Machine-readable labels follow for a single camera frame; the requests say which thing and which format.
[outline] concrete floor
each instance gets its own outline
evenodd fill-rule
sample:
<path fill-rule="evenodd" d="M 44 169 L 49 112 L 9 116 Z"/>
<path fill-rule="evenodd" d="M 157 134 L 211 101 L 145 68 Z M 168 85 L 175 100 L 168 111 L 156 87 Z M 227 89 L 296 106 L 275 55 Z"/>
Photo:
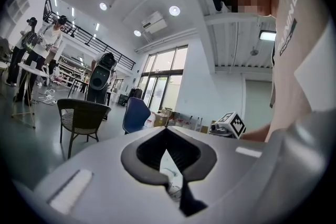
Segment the concrete floor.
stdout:
<path fill-rule="evenodd" d="M 67 98 L 68 88 L 62 86 L 53 86 L 53 88 L 57 89 L 53 94 L 56 100 Z M 39 93 L 44 93 L 47 89 L 42 86 Z M 70 132 L 63 129 L 63 139 L 60 144 L 60 116 L 57 105 L 43 103 L 36 105 L 35 130 L 21 121 L 12 119 L 12 99 L 15 90 L 17 88 L 5 85 L 2 78 L 0 81 L 0 152 L 12 178 L 33 189 L 45 175 L 67 160 Z M 71 97 L 83 100 L 84 94 L 75 92 Z M 98 130 L 100 141 L 124 135 L 122 121 L 125 108 L 114 102 L 110 102 L 110 107 L 112 110 L 108 115 L 108 120 L 102 122 Z M 16 104 L 15 108 L 28 111 L 28 107 L 23 103 Z M 71 156 L 95 143 L 97 143 L 96 140 L 92 138 L 87 143 L 86 136 L 78 136 L 72 144 Z"/>

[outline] cardboard box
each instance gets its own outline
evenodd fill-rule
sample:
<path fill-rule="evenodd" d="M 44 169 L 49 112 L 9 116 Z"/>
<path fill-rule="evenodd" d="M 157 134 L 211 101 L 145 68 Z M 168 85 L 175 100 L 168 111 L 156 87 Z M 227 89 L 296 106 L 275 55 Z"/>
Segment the cardboard box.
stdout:
<path fill-rule="evenodd" d="M 167 115 L 155 113 L 154 127 L 165 126 L 168 122 L 168 118 Z"/>

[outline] person in black pants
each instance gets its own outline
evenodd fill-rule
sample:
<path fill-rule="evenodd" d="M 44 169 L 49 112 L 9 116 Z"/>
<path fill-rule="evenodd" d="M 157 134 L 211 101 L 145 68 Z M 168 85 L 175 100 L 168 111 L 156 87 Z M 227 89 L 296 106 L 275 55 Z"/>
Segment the person in black pants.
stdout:
<path fill-rule="evenodd" d="M 26 52 L 26 48 L 22 46 L 22 40 L 24 39 L 24 37 L 29 31 L 35 31 L 35 26 L 37 24 L 37 20 L 35 17 L 30 18 L 27 22 L 28 22 L 28 26 L 26 27 L 24 31 L 20 32 L 22 37 L 20 38 L 20 40 L 18 41 L 18 43 L 16 44 L 13 50 L 12 60 L 11 60 L 11 63 L 8 69 L 8 77 L 5 82 L 6 85 L 9 85 L 9 86 L 16 85 L 17 76 L 19 75 L 18 63 L 22 61 L 22 57 L 25 55 L 25 52 Z"/>

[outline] blue chair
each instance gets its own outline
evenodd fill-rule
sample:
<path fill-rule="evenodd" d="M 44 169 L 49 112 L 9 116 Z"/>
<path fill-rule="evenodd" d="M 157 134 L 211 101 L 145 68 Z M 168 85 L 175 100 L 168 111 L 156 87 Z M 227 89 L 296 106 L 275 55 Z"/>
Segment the blue chair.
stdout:
<path fill-rule="evenodd" d="M 144 129 L 144 124 L 150 115 L 151 111 L 141 99 L 131 97 L 128 100 L 124 121 L 122 123 L 125 134 Z"/>

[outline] air conditioner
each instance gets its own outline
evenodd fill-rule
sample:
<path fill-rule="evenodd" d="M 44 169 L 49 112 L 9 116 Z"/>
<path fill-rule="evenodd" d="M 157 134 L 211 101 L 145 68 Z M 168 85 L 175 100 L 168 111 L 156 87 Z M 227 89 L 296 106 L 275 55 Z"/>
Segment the air conditioner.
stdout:
<path fill-rule="evenodd" d="M 146 20 L 143 20 L 142 27 L 146 32 L 151 34 L 167 27 L 167 23 L 159 12 L 154 12 Z"/>

